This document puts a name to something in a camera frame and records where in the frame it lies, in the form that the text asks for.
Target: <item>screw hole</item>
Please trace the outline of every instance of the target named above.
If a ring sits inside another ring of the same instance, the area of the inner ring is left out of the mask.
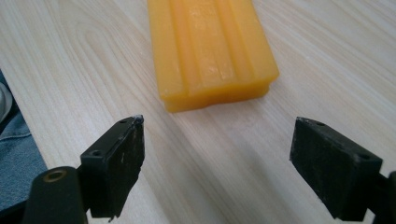
[[[66,170],[56,170],[44,176],[44,181],[47,183],[56,182],[66,175]]]
[[[102,153],[99,150],[95,150],[91,153],[93,156],[100,156]]]

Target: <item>light wood grain surface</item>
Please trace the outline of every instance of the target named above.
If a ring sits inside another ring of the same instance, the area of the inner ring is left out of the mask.
[[[0,66],[48,167],[77,167],[143,114],[147,158],[113,223],[339,223],[289,161],[294,121],[327,123],[396,170],[396,2],[253,2],[280,70],[269,93],[169,114],[146,1],[0,1]]]

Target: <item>orange rubber block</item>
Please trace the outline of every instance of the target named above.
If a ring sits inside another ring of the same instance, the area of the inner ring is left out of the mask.
[[[251,0],[148,0],[148,14],[169,112],[261,97],[279,74]]]

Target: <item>blue jeans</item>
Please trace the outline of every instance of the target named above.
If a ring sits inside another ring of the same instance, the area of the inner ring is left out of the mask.
[[[0,81],[5,81],[1,71]],[[35,140],[14,103],[0,124],[0,211],[26,200],[33,179],[46,170]]]

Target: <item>wooden table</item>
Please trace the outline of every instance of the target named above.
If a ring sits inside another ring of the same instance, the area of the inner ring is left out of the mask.
[[[113,223],[340,222],[289,161],[294,121],[327,123],[396,170],[395,2],[253,2],[281,74],[269,93],[169,114],[146,1],[1,1],[0,66],[48,167],[77,167],[143,114],[147,157]]]

